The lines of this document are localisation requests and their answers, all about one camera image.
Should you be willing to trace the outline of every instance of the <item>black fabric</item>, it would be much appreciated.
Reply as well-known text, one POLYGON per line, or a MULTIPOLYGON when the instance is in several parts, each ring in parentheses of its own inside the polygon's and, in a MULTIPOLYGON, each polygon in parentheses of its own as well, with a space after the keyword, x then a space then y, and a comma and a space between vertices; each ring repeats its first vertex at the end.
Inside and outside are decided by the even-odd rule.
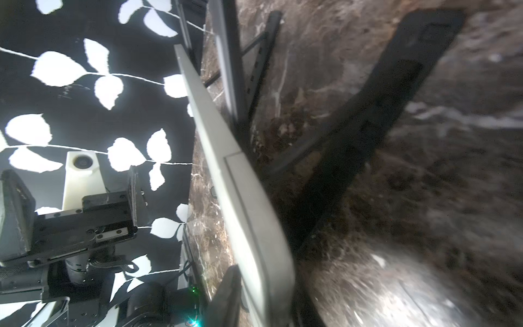
MULTIPOLYGON (((130 74, 161 83, 164 77, 179 74, 173 48, 174 44, 183 44, 178 19, 158 12, 163 22, 179 33, 174 37, 163 37, 144 25, 147 8, 138 9, 127 24, 119 23, 118 12, 123 2, 63 0, 62 8, 44 15, 37 10, 35 0, 5 1, 0 5, 0 47, 33 57, 56 51, 93 72, 95 70, 87 63, 84 52, 84 39, 87 38, 103 44, 110 51, 111 73, 130 74)), ((176 13, 174 1, 171 12, 176 13)), ((188 10, 186 17, 200 27, 204 24, 201 12, 188 10)), ((189 26, 189 33, 197 60, 201 60, 203 33, 192 26, 189 26)), ((0 130, 9 145, 20 144, 8 137, 4 130, 12 118, 42 114, 53 134, 50 144, 107 152, 116 138, 123 137, 131 140, 150 159, 146 152, 147 140, 163 128, 173 154, 171 162, 191 162, 195 124, 187 114, 187 97, 172 98, 162 85, 122 77, 123 92, 112 110, 107 110, 93 91, 99 76, 85 75, 65 87, 48 86, 30 76, 34 63, 29 58, 0 52, 0 130)), ((50 147, 30 149, 48 160, 61 163, 65 163, 69 151, 50 147)), ((14 151, 5 149, 0 152, 0 170, 12 168, 9 157, 14 151)), ((111 168, 106 155, 99 154, 98 160, 108 190, 124 190, 127 172, 116 172, 111 168)), ((156 191, 149 187, 152 166, 152 162, 138 166, 140 183, 149 204, 148 216, 139 217, 139 226, 150 226, 160 217, 179 221, 176 208, 188 201, 190 165, 162 165, 165 183, 156 191)), ((16 172, 35 197, 37 208, 61 208, 64 167, 43 173, 16 172)), ((179 253, 180 242, 176 237, 161 239, 151 235, 150 229, 141 229, 135 240, 117 246, 117 254, 125 254, 130 260, 147 254, 152 272, 178 268, 179 253)), ((170 274, 151 275, 144 280, 161 283, 169 280, 170 274)))

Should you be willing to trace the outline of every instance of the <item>black bar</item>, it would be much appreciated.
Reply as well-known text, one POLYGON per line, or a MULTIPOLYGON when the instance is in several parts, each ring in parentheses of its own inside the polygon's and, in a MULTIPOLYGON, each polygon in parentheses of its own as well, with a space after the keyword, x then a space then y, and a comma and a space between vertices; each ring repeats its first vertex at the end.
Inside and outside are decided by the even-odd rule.
POLYGON ((250 154, 249 119, 236 4, 234 0, 212 0, 209 11, 212 15, 225 101, 231 117, 231 130, 242 150, 250 154))
POLYGON ((417 10, 405 16, 382 52, 363 89, 391 81, 398 70, 409 72, 394 87, 381 89, 366 110, 334 136, 295 207, 282 222, 293 251, 343 196, 376 146, 400 116, 403 108, 429 75, 464 24, 460 10, 417 10))
POLYGON ((187 20, 185 19, 185 12, 184 7, 180 3, 180 0, 174 0, 176 4, 176 9, 178 10, 178 15, 180 16, 180 27, 181 27, 181 35, 184 38, 184 44, 185 49, 187 50, 187 54, 189 55, 189 58, 191 59, 191 62, 195 69, 198 69, 198 65, 196 63, 196 57, 194 49, 192 48, 191 43, 191 37, 189 35, 189 29, 187 28, 187 20))
MULTIPOLYGON (((267 36, 267 33, 263 32, 260 33, 257 37, 255 37, 247 46, 245 46, 242 50, 242 56, 244 56, 246 53, 248 53, 254 46, 256 46, 258 43, 262 42, 265 37, 267 36)), ((205 83, 204 86, 207 88, 212 85, 212 83, 216 82, 217 79, 219 79, 221 76, 220 70, 215 72, 205 83)))
POLYGON ((254 115, 254 109, 257 104, 259 91, 262 85, 265 72, 269 66, 270 55, 274 42, 276 41, 276 34, 280 27, 282 13, 278 11, 271 12, 267 23, 265 24, 265 34, 267 38, 260 44, 256 61, 254 62, 253 72, 247 81, 247 109, 249 112, 249 120, 254 115))

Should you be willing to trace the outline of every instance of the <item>brown marble countertop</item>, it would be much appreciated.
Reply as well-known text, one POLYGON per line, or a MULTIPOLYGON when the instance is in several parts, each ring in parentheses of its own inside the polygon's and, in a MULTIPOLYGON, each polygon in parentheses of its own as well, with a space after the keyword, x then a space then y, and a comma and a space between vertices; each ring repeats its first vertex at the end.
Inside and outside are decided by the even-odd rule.
MULTIPOLYGON (((304 246, 297 270, 329 327, 521 325, 523 3, 236 2, 242 44, 264 29, 270 11, 283 12, 253 124, 259 166, 359 91, 405 14, 465 9, 462 33, 304 246)), ((253 53, 245 56, 245 72, 253 62, 253 53)), ((217 69, 207 33, 202 80, 217 69)), ((208 90, 223 109, 221 80, 208 90)), ((277 212, 320 156, 269 190, 277 212)), ((209 299, 234 263, 211 186, 197 134, 187 232, 209 299)), ((242 313, 240 325, 249 324, 242 313)))

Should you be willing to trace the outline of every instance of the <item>leaf pattern wallpaper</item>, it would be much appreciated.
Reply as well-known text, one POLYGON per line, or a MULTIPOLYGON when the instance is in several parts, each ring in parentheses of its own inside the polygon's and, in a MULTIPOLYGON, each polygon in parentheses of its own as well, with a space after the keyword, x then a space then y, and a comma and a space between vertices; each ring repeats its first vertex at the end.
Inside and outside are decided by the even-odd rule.
MULTIPOLYGON (((97 153, 109 191, 125 189, 137 166, 148 216, 116 250, 140 270, 117 274, 111 298, 166 282, 180 266, 195 132, 173 49, 183 42, 175 6, 7 0, 3 8, 10 19, 0 23, 0 169, 15 169, 44 214, 61 210, 68 151, 97 153)), ((201 58, 204 10, 185 14, 201 58)), ((0 326, 23 325, 37 305, 2 306, 0 326)))

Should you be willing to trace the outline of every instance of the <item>white leaf print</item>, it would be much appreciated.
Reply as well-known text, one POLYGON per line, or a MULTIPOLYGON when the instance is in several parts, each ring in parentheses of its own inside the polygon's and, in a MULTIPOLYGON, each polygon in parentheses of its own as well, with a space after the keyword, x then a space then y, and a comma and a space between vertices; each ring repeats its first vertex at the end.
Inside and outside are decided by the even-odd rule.
POLYGON ((0 320, 10 316, 11 314, 15 313, 18 310, 20 310, 26 304, 35 303, 35 302, 40 302, 40 300, 1 304, 0 305, 0 320))
POLYGON ((187 217, 189 215, 189 206, 186 204, 180 204, 178 208, 176 208, 176 215, 182 222, 187 222, 187 217))
POLYGON ((143 282, 141 280, 139 280, 137 278, 133 279, 131 281, 131 283, 129 284, 129 286, 127 287, 127 293, 134 290, 136 288, 136 286, 140 286, 142 284, 143 284, 143 282))
POLYGON ((115 106, 115 101, 122 92, 122 80, 116 76, 102 76, 95 82, 95 96, 107 110, 115 106))
POLYGON ((158 218, 151 225, 151 234, 161 239, 170 239, 176 233, 178 226, 180 226, 179 222, 164 217, 158 218))
POLYGON ((63 166, 62 163, 47 160, 28 148, 16 149, 9 157, 9 163, 14 168, 35 173, 51 172, 63 166))
POLYGON ((34 145, 47 145, 53 138, 42 114, 16 116, 7 123, 5 133, 17 141, 34 145))
POLYGON ((26 327, 27 324, 29 323, 29 321, 31 321, 31 319, 33 319, 33 318, 37 315, 37 313, 40 312, 40 310, 43 309, 43 307, 44 307, 45 305, 46 305, 45 303, 38 302, 38 303, 36 304, 35 309, 34 309, 33 312, 31 313, 31 316, 30 316, 29 320, 28 320, 25 324, 23 324, 22 327, 26 327))
POLYGON ((142 0, 127 0, 120 6, 120 11, 118 12, 118 21, 120 24, 127 24, 129 19, 131 19, 132 14, 135 11, 143 7, 142 0))
POLYGON ((184 78, 180 74, 164 77, 164 89, 168 96, 173 98, 183 98, 187 96, 184 78))
POLYGON ((134 259, 133 262, 138 265, 138 271, 136 273, 127 273, 126 272, 126 275, 127 276, 131 276, 131 277, 142 277, 142 276, 145 276, 147 275, 148 273, 151 272, 151 261, 149 260, 149 258, 147 257, 147 255, 142 255, 142 256, 139 256, 138 258, 134 259))
POLYGON ((109 302, 112 301, 112 299, 115 297, 116 292, 118 292, 120 287, 122 287, 122 285, 126 282, 127 280, 123 273, 115 274, 115 281, 112 283, 111 299, 109 300, 109 302))
POLYGON ((100 43, 84 39, 85 55, 87 62, 98 73, 109 75, 109 50, 100 43))
POLYGON ((65 54, 47 51, 36 59, 31 76, 49 86, 65 86, 85 74, 87 71, 65 54))
POLYGON ((7 141, 5 140, 2 131, 0 131, 0 152, 4 151, 8 146, 9 144, 7 144, 7 141))
POLYGON ((191 107, 191 104, 188 104, 188 105, 187 105, 187 113, 189 114, 189 117, 194 117, 194 116, 192 115, 192 107, 191 107))
POLYGON ((173 9, 173 5, 171 4, 170 0, 147 0, 151 6, 154 8, 161 10, 163 12, 169 12, 171 9, 173 9))
POLYGON ((158 162, 168 162, 171 159, 169 143, 163 128, 154 132, 147 141, 147 154, 158 162))
POLYGON ((53 207, 41 207, 41 208, 38 208, 35 210, 35 212, 38 215, 47 215, 48 213, 55 213, 55 212, 60 212, 60 211, 62 211, 62 209, 53 208, 53 207))
POLYGON ((62 0, 36 0, 36 8, 44 15, 62 8, 62 0))
POLYGON ((145 14, 145 17, 143 17, 143 23, 158 35, 167 36, 169 38, 178 35, 176 31, 165 25, 154 9, 149 10, 149 12, 145 14))
POLYGON ((176 233, 176 239, 179 241, 184 240, 184 225, 181 225, 180 228, 178 228, 178 232, 176 233))
POLYGON ((161 163, 157 162, 153 165, 151 171, 149 171, 149 183, 151 184, 151 190, 153 191, 156 191, 165 183, 165 178, 160 170, 161 165, 161 163))
POLYGON ((134 143, 126 138, 117 138, 107 149, 111 167, 117 172, 129 170, 131 166, 139 166, 145 162, 145 157, 134 143))

